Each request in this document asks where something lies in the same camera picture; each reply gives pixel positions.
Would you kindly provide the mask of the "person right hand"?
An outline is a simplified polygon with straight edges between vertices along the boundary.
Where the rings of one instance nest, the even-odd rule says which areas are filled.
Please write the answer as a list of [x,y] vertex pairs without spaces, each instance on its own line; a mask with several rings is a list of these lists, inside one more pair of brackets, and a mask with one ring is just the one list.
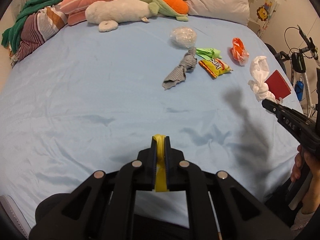
[[295,182],[302,176],[302,168],[306,164],[310,168],[313,176],[312,179],[319,182],[319,160],[307,150],[304,150],[302,145],[297,147],[297,151],[298,153],[295,157],[295,163],[290,176],[291,181]]

